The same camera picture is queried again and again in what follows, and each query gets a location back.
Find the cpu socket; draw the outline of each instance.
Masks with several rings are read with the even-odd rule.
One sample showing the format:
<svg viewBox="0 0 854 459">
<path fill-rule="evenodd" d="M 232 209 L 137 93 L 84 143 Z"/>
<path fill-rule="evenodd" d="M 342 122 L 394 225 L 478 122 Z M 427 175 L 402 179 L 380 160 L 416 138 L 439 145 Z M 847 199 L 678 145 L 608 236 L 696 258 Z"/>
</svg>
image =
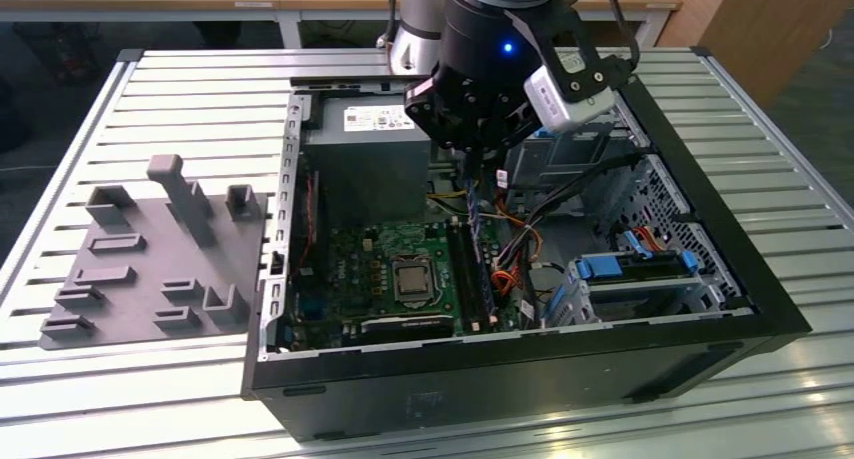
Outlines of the cpu socket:
<svg viewBox="0 0 854 459">
<path fill-rule="evenodd" d="M 395 301 L 411 309 L 435 302 L 436 290 L 432 260 L 427 255 L 400 255 L 392 258 L 391 270 Z"/>
</svg>

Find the label sticker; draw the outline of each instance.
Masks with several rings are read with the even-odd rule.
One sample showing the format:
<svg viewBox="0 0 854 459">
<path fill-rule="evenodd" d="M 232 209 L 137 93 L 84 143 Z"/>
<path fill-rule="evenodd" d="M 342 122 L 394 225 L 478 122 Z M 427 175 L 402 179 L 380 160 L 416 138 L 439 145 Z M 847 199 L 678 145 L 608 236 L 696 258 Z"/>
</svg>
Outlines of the label sticker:
<svg viewBox="0 0 854 459">
<path fill-rule="evenodd" d="M 235 7 L 272 7 L 272 2 L 235 2 Z"/>
<path fill-rule="evenodd" d="M 587 67 L 587 64 L 584 64 L 584 59 L 582 59 L 580 54 L 571 52 L 560 59 L 562 59 L 560 62 L 563 62 L 563 67 L 566 68 L 566 72 L 568 72 L 570 74 L 575 74 L 576 72 L 583 71 L 584 68 Z"/>
<path fill-rule="evenodd" d="M 507 189 L 507 171 L 504 169 L 495 171 L 495 181 L 498 182 L 498 187 Z"/>
<path fill-rule="evenodd" d="M 522 311 L 522 314 L 528 317 L 528 319 L 534 320 L 534 306 L 531 306 L 531 303 L 528 301 L 520 301 L 519 310 Z"/>
<path fill-rule="evenodd" d="M 403 104 L 359 106 L 344 110 L 344 132 L 400 131 L 415 129 L 415 123 L 403 112 Z"/>
</svg>

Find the wire bundle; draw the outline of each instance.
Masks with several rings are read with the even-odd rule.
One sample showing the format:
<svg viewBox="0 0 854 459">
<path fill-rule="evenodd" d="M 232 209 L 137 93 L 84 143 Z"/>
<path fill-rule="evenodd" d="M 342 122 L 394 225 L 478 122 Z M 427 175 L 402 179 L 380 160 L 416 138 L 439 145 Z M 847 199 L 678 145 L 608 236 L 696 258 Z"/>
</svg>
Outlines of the wire bundle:
<svg viewBox="0 0 854 459">
<path fill-rule="evenodd" d="M 643 156 L 648 151 L 639 150 L 638 152 L 624 154 L 622 156 L 612 157 L 603 160 L 595 166 L 590 167 L 584 172 L 572 178 L 564 185 L 556 187 L 547 195 L 540 203 L 534 207 L 524 222 L 519 225 L 520 229 L 511 241 L 504 246 L 502 253 L 498 256 L 498 268 L 507 269 L 512 264 L 512 258 L 516 251 L 524 244 L 527 235 L 534 230 L 534 227 L 544 219 L 546 215 L 551 213 L 560 204 L 568 199 L 580 194 L 590 183 L 599 177 L 600 174 L 618 169 L 620 167 L 634 166 L 638 164 Z"/>
<path fill-rule="evenodd" d="M 658 240 L 655 239 L 655 236 L 652 235 L 652 232 L 650 231 L 650 228 L 647 226 L 634 227 L 631 229 L 631 232 L 634 232 L 635 234 L 638 234 L 640 236 L 643 241 L 647 243 L 648 248 L 654 252 L 660 252 L 660 251 L 664 250 L 662 245 L 658 243 Z"/>
</svg>

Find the gray plastic holder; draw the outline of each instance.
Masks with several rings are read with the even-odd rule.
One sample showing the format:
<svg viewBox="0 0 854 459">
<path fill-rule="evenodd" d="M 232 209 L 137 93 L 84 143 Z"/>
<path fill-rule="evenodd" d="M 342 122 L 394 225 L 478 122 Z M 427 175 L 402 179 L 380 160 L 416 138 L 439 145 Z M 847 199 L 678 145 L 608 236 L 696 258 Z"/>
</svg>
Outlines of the gray plastic holder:
<svg viewBox="0 0 854 459">
<path fill-rule="evenodd" d="M 232 284 L 228 287 L 228 296 L 223 301 L 212 287 L 204 290 L 201 310 L 208 313 L 219 326 L 235 326 L 245 322 L 249 316 L 249 306 L 240 295 L 240 291 Z"/>
<path fill-rule="evenodd" d="M 133 200 L 119 185 L 95 188 L 93 222 L 44 323 L 43 349 L 245 332 L 267 195 L 236 185 L 207 197 L 184 180 L 181 163 L 177 156 L 149 163 L 168 199 Z"/>
</svg>

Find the wooden cabinet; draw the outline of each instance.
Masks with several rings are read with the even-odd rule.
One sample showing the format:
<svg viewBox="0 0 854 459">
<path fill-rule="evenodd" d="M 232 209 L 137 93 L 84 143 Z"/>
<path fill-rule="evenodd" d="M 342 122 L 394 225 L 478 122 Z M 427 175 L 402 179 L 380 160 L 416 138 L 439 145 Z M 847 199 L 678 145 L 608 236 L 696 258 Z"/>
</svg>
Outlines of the wooden cabinet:
<svg viewBox="0 0 854 459">
<path fill-rule="evenodd" d="M 786 87 L 854 0 L 682 0 L 659 46 L 707 47 L 763 106 Z"/>
</svg>

